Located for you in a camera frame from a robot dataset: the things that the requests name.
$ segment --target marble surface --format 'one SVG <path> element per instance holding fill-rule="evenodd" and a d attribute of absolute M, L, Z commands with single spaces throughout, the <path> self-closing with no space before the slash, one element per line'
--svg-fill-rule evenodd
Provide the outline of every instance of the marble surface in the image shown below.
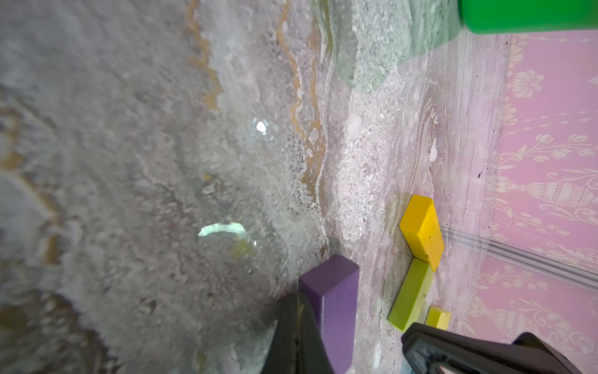
<path fill-rule="evenodd" d="M 257 373 L 277 300 L 338 253 L 350 372 L 406 371 L 398 220 L 419 193 L 487 236 L 507 40 L 447 0 L 5 1 L 0 324 L 29 328 L 0 360 Z M 426 301 L 456 323 L 479 258 L 446 240 Z"/>

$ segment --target small yellow block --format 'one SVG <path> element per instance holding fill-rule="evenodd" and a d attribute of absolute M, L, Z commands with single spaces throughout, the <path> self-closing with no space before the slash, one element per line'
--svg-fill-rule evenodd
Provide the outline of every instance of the small yellow block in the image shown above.
<path fill-rule="evenodd" d="M 449 327 L 450 312 L 438 306 L 431 306 L 426 318 L 426 325 L 446 330 Z"/>
<path fill-rule="evenodd" d="M 413 195 L 399 227 L 415 258 L 429 263 L 435 272 L 443 255 L 444 242 L 432 199 Z"/>
<path fill-rule="evenodd" d="M 433 278 L 434 273 L 430 265 L 418 259 L 411 261 L 407 276 L 388 316 L 391 325 L 404 333 L 417 321 Z"/>

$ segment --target pink wallpaper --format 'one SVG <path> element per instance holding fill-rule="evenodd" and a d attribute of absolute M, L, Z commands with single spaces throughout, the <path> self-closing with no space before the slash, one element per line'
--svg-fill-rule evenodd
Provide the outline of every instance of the pink wallpaper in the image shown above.
<path fill-rule="evenodd" d="M 585 374 L 598 373 L 598 292 L 488 257 L 457 332 L 511 343 L 532 332 Z"/>
<path fill-rule="evenodd" d="M 509 43 L 493 239 L 598 273 L 598 31 Z"/>

